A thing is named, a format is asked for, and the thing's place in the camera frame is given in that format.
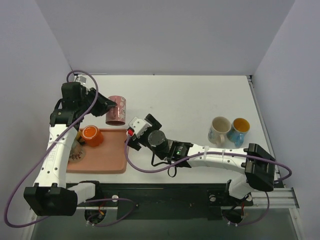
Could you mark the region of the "pink patterned mug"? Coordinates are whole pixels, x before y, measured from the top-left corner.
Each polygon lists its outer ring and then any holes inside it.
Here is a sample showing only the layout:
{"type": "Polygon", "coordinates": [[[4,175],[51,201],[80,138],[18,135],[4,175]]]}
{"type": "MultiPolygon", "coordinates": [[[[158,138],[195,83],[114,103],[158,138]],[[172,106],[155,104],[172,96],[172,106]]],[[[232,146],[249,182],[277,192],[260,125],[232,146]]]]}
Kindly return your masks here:
{"type": "Polygon", "coordinates": [[[110,126],[123,126],[126,123],[126,99],[123,96],[112,95],[109,100],[116,103],[116,106],[105,115],[105,123],[110,126]]]}

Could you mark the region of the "beige patterned mug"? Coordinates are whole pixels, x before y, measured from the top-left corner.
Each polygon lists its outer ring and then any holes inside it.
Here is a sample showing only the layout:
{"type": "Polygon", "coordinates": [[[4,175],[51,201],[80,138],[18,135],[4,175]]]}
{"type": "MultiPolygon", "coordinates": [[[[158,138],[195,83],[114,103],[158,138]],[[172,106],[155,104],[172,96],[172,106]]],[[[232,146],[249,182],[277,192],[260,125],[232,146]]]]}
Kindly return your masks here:
{"type": "Polygon", "coordinates": [[[207,138],[212,144],[222,146],[225,143],[226,135],[230,130],[230,121],[223,116],[217,116],[210,124],[207,138]]]}

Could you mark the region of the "blue patterned mug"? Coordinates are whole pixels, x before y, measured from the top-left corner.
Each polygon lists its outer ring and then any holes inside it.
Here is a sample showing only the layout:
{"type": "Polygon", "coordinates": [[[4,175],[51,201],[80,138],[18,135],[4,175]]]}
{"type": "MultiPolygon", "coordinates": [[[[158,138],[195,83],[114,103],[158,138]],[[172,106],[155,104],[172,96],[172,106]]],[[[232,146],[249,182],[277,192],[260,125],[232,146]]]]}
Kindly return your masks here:
{"type": "Polygon", "coordinates": [[[229,141],[234,143],[236,148],[240,148],[244,143],[245,136],[250,130],[250,123],[244,118],[236,118],[232,124],[231,129],[227,133],[229,141]]]}

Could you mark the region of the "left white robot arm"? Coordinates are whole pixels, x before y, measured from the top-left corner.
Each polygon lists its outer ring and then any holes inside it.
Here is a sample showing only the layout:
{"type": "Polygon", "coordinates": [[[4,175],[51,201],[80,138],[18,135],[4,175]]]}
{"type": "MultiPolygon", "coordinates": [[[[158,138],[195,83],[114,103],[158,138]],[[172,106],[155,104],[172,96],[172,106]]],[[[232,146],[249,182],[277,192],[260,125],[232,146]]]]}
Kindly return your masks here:
{"type": "Polygon", "coordinates": [[[79,82],[64,83],[61,93],[62,98],[49,118],[48,152],[33,186],[26,187],[23,193],[37,216],[72,216],[78,205],[87,201],[97,206],[103,200],[98,181],[84,181],[67,188],[67,165],[85,115],[103,116],[117,104],[79,82]]]}

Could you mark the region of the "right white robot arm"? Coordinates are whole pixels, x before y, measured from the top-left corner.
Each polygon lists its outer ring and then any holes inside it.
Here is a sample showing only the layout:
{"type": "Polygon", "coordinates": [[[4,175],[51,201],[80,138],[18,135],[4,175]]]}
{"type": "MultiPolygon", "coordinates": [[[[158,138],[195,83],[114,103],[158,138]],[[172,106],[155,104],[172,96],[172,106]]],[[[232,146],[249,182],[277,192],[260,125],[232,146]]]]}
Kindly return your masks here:
{"type": "Polygon", "coordinates": [[[239,173],[227,181],[224,201],[230,205],[253,190],[271,192],[275,185],[275,159],[260,145],[238,149],[213,148],[168,139],[162,125],[151,115],[134,117],[128,124],[126,146],[136,151],[146,147],[168,168],[207,167],[239,173]]]}

